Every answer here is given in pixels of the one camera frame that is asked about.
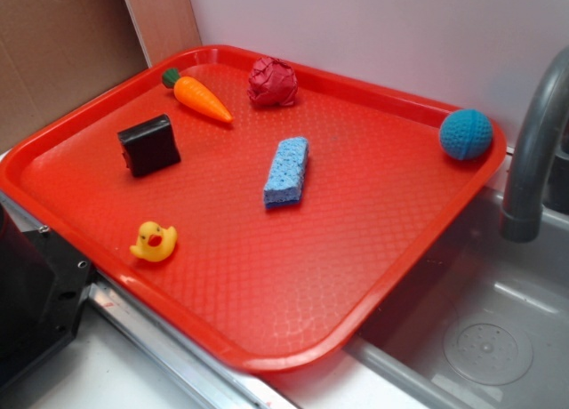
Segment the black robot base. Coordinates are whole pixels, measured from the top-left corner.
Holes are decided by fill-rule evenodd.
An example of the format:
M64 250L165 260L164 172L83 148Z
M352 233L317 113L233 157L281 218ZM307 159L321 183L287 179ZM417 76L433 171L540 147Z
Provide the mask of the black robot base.
M22 231L1 209L1 390L75 339L91 260L55 231Z

